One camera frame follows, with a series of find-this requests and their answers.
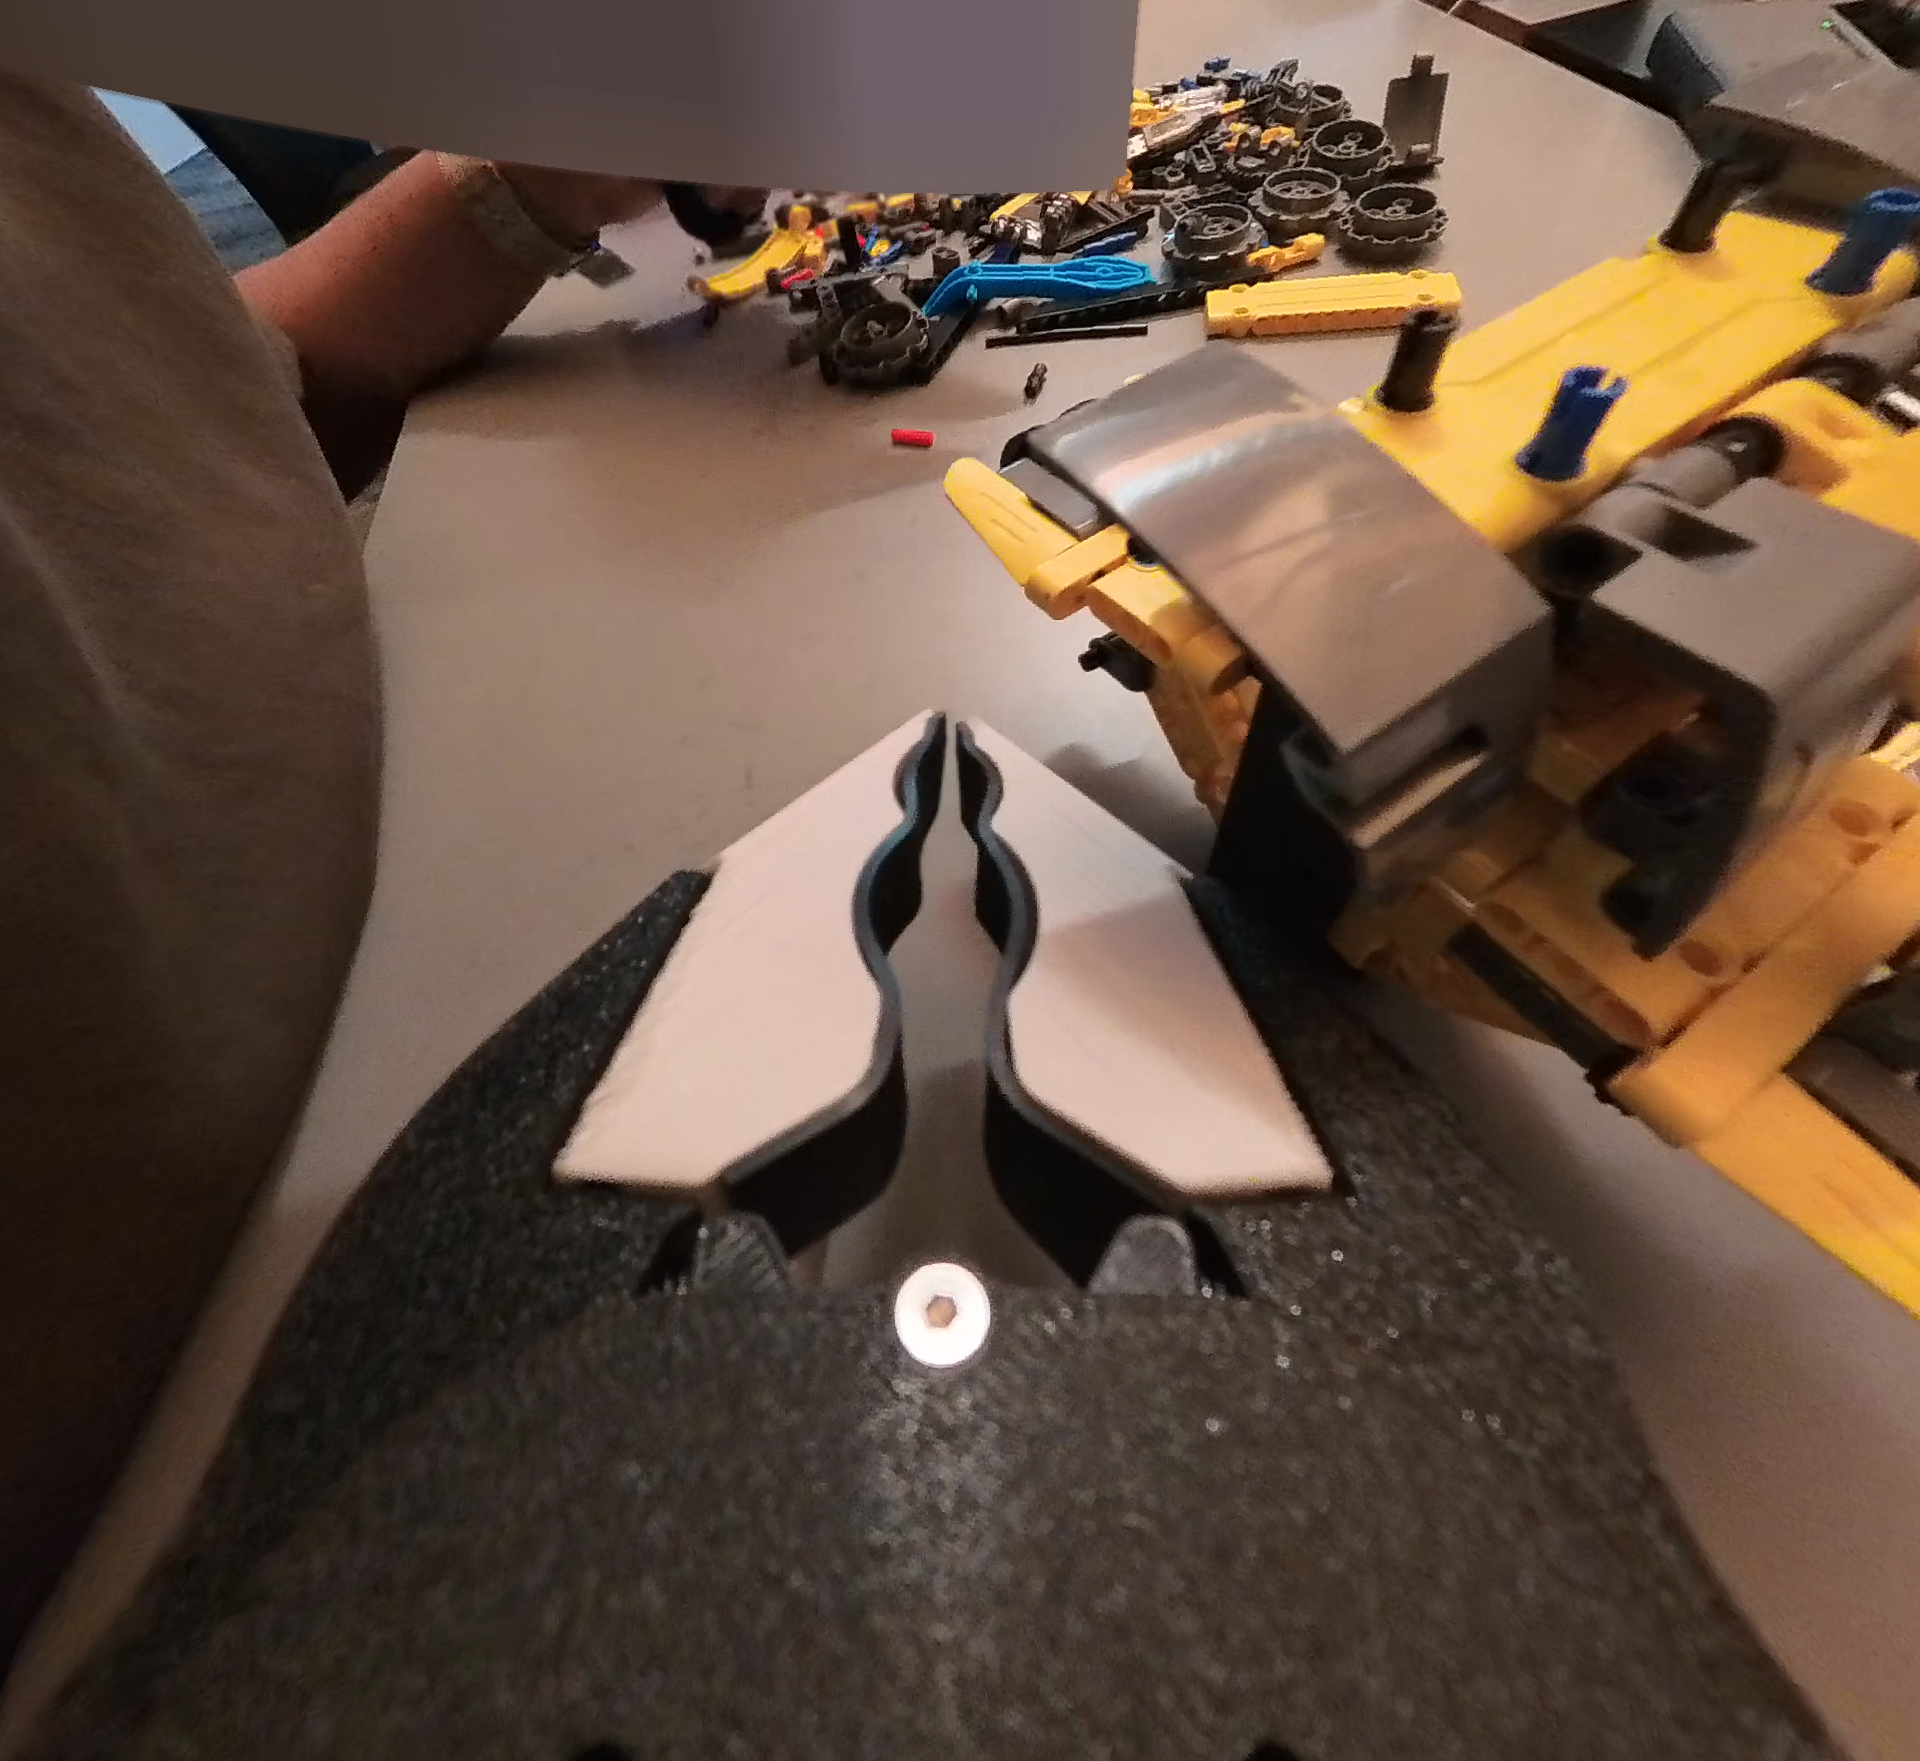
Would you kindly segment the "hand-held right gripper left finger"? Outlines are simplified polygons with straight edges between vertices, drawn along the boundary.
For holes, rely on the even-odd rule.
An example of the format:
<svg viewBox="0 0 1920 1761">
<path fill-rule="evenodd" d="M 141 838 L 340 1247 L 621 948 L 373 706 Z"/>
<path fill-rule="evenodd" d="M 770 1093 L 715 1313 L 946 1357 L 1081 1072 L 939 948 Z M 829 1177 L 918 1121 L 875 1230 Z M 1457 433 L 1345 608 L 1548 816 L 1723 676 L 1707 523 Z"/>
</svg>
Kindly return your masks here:
<svg viewBox="0 0 1920 1761">
<path fill-rule="evenodd" d="M 905 1134 L 892 950 L 946 759 L 949 718 L 926 711 L 723 852 L 556 1180 L 753 1215 L 787 1256 L 883 1193 Z"/>
</svg>

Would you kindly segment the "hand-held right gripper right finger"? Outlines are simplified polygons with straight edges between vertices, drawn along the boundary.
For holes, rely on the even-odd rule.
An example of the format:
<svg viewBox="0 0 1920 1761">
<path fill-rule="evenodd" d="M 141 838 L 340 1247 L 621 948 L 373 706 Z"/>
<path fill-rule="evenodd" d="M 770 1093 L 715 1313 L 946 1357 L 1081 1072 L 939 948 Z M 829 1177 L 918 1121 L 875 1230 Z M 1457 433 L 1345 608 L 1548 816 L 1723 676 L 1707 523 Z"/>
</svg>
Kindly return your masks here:
<svg viewBox="0 0 1920 1761">
<path fill-rule="evenodd" d="M 1090 1285 L 1134 1221 L 1202 1244 L 1221 1209 L 1334 1193 L 1189 867 L 983 723 L 956 777 L 998 957 L 983 1149 L 1020 1230 Z"/>
</svg>

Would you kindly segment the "pile of toy brick pieces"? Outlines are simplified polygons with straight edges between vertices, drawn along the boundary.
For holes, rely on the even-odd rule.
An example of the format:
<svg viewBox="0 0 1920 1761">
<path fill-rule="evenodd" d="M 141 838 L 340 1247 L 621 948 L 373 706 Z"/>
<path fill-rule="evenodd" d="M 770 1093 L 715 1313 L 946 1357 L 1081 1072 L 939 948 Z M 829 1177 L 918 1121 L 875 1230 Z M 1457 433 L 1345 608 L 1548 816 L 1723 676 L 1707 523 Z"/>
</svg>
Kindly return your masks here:
<svg viewBox="0 0 1920 1761">
<path fill-rule="evenodd" d="M 1392 173 L 1379 116 L 1357 117 L 1343 89 L 1292 61 L 1217 57 L 1134 93 L 1125 167 L 1108 189 L 794 198 L 724 236 L 688 293 L 706 326 L 750 300 L 779 304 L 789 364 L 868 392 L 933 382 L 975 332 L 998 354 L 1138 342 L 1182 315 L 1206 326 L 1214 288 L 1426 269 L 1451 226 L 1439 169 Z M 1158 284 L 1073 308 L 1001 300 L 933 320 L 919 308 L 969 261 L 1092 257 L 1145 261 Z M 1379 332 L 1397 337 L 1388 408 L 1428 406 L 1457 320 L 1425 310 Z"/>
</svg>

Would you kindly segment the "yellow toy brick vehicle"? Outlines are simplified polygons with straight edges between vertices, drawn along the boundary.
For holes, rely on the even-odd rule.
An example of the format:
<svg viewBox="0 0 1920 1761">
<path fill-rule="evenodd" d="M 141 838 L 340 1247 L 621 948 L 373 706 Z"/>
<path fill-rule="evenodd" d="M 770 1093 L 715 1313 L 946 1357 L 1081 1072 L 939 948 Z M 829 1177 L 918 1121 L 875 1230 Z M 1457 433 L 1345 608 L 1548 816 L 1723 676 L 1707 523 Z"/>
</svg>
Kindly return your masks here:
<svg viewBox="0 0 1920 1761">
<path fill-rule="evenodd" d="M 1597 1096 L 1916 1313 L 1916 195 L 1735 213 L 1459 335 L 1440 275 L 1327 406 L 1244 342 L 961 460 L 1214 822 L 1209 873 Z"/>
</svg>

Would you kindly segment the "person's left forearm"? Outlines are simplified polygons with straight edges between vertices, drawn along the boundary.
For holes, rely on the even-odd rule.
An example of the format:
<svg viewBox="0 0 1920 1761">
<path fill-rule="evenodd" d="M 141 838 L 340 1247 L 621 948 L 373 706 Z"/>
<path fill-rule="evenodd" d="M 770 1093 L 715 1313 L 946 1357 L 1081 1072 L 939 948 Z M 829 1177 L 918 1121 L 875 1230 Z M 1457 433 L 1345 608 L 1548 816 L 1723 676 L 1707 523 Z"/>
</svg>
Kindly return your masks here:
<svg viewBox="0 0 1920 1761">
<path fill-rule="evenodd" d="M 474 225 L 452 159 L 419 152 L 234 288 L 298 374 L 346 501 L 383 472 L 413 400 L 485 351 L 540 290 Z"/>
</svg>

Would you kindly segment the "long yellow brick panel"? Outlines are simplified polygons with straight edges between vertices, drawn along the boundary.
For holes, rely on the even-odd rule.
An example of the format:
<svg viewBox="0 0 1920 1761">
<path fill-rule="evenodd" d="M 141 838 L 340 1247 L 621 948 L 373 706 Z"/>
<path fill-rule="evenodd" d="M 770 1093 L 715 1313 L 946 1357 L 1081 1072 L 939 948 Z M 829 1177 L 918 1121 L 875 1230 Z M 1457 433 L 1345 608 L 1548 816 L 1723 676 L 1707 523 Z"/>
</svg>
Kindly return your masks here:
<svg viewBox="0 0 1920 1761">
<path fill-rule="evenodd" d="M 1214 288 L 1205 316 L 1217 342 L 1304 340 L 1395 332 L 1425 310 L 1457 316 L 1460 300 L 1451 273 L 1406 269 Z"/>
</svg>

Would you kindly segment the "blue curved brick piece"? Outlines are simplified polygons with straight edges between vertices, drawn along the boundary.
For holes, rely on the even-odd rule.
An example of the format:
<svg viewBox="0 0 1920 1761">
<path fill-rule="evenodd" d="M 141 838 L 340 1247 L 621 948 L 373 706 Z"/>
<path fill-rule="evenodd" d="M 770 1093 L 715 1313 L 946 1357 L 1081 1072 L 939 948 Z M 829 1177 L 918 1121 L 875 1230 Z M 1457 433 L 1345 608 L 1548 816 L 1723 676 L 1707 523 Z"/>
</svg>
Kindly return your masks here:
<svg viewBox="0 0 1920 1761">
<path fill-rule="evenodd" d="M 1152 266 L 1138 258 L 969 261 L 949 273 L 919 308 L 929 320 L 1001 300 L 1045 300 L 1073 308 L 1156 284 Z"/>
</svg>

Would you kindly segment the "dark grey upright brick panel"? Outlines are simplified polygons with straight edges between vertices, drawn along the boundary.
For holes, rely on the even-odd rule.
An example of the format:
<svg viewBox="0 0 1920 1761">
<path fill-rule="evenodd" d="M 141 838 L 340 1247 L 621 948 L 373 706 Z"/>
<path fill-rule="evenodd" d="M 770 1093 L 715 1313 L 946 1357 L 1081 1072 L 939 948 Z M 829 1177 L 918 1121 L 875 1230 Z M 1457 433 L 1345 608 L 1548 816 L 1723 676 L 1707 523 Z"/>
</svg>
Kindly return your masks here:
<svg viewBox="0 0 1920 1761">
<path fill-rule="evenodd" d="M 1448 90 L 1451 72 L 1428 51 L 1414 52 L 1406 72 L 1386 84 L 1379 129 L 1397 177 L 1423 180 L 1440 167 Z"/>
</svg>

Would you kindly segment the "black power bank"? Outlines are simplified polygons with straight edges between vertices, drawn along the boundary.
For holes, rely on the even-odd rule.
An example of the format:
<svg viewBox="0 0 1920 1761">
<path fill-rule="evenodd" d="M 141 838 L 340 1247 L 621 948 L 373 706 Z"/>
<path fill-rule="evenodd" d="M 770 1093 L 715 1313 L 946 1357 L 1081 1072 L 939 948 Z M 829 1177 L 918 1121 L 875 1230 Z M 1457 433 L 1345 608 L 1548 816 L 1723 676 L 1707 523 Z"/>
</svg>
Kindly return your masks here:
<svg viewBox="0 0 1920 1761">
<path fill-rule="evenodd" d="M 1677 3 L 1653 30 L 1646 71 L 1703 156 L 1810 152 L 1916 173 L 1916 68 L 1839 3 Z"/>
</svg>

